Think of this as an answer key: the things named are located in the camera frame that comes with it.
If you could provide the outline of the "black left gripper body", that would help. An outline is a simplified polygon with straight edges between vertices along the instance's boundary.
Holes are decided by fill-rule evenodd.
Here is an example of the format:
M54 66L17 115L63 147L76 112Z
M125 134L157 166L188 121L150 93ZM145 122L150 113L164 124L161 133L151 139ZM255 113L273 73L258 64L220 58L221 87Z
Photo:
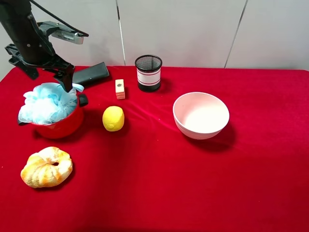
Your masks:
M13 41L5 47L12 56L9 62L21 69L30 79L38 78L38 68L54 73L57 80L73 78L74 66L56 54L32 14L6 16L4 29Z

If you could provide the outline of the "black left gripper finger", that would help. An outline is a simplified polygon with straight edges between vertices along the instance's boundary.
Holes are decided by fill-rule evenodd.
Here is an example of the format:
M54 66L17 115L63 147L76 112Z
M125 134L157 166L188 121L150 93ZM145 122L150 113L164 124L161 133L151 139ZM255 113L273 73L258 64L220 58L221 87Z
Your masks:
M58 71L54 78L60 83L66 92L72 90L73 71Z

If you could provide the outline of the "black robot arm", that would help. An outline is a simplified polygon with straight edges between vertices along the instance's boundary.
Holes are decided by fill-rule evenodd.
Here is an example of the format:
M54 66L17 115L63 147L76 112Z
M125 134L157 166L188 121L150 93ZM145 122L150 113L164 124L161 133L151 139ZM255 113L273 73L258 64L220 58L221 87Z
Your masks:
M31 12L29 0L2 0L0 23L13 41L5 47L9 63L21 69L30 79L38 78L38 68L54 73L66 92L72 89L74 66L56 54Z

